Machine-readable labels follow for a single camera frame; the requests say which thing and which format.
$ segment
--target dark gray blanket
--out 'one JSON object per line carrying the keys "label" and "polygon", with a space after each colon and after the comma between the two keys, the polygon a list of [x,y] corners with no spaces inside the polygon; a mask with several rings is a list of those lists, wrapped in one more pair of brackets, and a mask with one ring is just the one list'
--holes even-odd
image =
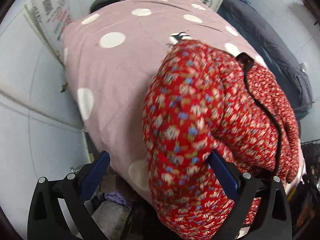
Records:
{"label": "dark gray blanket", "polygon": [[309,78],[271,25],[240,0],[224,0],[218,13],[263,57],[286,94],[297,120],[305,117],[312,107]]}

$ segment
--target red floral blanket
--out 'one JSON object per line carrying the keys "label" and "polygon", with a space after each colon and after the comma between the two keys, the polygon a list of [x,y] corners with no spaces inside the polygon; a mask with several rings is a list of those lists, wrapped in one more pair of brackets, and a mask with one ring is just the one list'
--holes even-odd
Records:
{"label": "red floral blanket", "polygon": [[[281,126],[278,176],[290,182],[299,165],[293,110],[269,70],[255,63],[247,78]],[[210,239],[233,206],[206,162],[212,149],[253,175],[276,162],[277,130],[246,90],[243,65],[200,41],[182,40],[165,58],[145,98],[143,133],[153,205],[184,239]]]}

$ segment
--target black strap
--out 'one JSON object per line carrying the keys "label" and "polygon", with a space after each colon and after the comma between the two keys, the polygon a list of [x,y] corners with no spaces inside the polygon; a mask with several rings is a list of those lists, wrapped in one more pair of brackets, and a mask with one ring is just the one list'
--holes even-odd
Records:
{"label": "black strap", "polygon": [[248,54],[246,54],[245,52],[240,53],[236,57],[236,60],[241,62],[244,65],[244,85],[245,85],[245,88],[247,89],[249,95],[252,97],[252,99],[254,100],[256,105],[258,107],[260,107],[260,109],[269,117],[269,119],[271,120],[271,122],[273,123],[273,125],[276,127],[276,129],[278,131],[278,143],[277,143],[277,150],[276,150],[276,165],[275,165],[275,169],[273,170],[273,174],[272,174],[272,177],[273,177],[273,176],[277,175],[277,172],[278,172],[278,169],[279,169],[279,165],[280,165],[281,141],[282,141],[281,127],[278,124],[278,122],[275,119],[275,117],[273,116],[273,114],[271,114],[268,111],[268,109],[262,103],[260,103],[254,97],[254,95],[252,95],[252,93],[249,90],[247,73],[249,72],[250,69],[252,69],[252,67],[254,65],[254,60]]}

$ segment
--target metal bolt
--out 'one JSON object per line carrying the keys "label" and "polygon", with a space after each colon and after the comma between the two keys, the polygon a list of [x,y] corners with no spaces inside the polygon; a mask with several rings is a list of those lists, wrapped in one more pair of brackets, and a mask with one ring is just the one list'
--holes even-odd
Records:
{"label": "metal bolt", "polygon": [[45,177],[41,177],[39,180],[38,180],[39,183],[44,183],[45,182]]}
{"label": "metal bolt", "polygon": [[74,179],[76,177],[76,175],[74,173],[69,173],[67,176],[67,179]]}
{"label": "metal bolt", "polygon": [[273,180],[274,180],[275,182],[280,182],[280,181],[281,181],[281,179],[280,179],[278,176],[274,176],[274,177],[273,177]]}
{"label": "metal bolt", "polygon": [[248,173],[248,172],[244,172],[244,173],[242,174],[242,176],[243,176],[245,179],[251,179],[251,174]]}

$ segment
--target bedding pile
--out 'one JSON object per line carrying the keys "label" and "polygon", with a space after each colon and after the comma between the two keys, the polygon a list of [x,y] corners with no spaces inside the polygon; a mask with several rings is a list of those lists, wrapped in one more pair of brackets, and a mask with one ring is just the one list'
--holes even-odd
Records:
{"label": "bedding pile", "polygon": [[112,168],[149,202],[142,109],[172,46],[193,38],[235,56],[258,55],[199,0],[117,2],[72,22],[63,36],[68,85],[85,129],[99,151],[110,153]]}
{"label": "bedding pile", "polygon": [[313,95],[308,75],[273,27],[241,0],[224,0],[218,14],[263,58],[289,100],[296,119],[309,114]]}
{"label": "bedding pile", "polygon": [[[143,109],[152,202],[167,227],[183,239],[211,239],[233,207],[207,158],[216,149],[241,172],[273,171],[278,131],[244,83],[244,66],[200,41],[180,41],[153,79]],[[280,124],[278,176],[298,172],[298,125],[273,75],[256,63],[249,90]],[[259,200],[245,221],[251,224]]]}

